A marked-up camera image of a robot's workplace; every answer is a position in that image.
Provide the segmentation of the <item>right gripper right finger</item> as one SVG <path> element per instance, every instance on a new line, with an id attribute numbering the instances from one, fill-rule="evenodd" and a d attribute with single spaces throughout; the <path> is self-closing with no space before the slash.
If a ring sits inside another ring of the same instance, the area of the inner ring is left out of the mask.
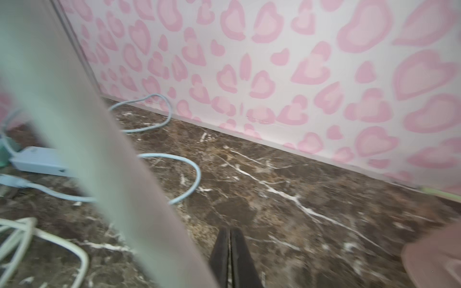
<path id="1" fill-rule="evenodd" d="M 244 234 L 239 228 L 230 229 L 230 253 L 233 288 L 263 288 Z"/>

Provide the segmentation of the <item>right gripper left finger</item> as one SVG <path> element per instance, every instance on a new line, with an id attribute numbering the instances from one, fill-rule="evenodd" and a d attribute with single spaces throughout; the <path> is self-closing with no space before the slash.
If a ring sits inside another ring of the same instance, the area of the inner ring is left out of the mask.
<path id="1" fill-rule="evenodd" d="M 220 288 L 228 286 L 229 239 L 229 229 L 220 228 L 208 260 L 210 269 Z"/>

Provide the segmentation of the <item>white power strip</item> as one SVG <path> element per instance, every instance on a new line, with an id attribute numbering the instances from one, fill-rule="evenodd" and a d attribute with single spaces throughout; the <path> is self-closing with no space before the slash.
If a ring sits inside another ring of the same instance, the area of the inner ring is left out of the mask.
<path id="1" fill-rule="evenodd" d="M 138 158 L 41 2 L 1 2 L 1 86 L 163 288 L 217 286 L 156 178 Z"/>

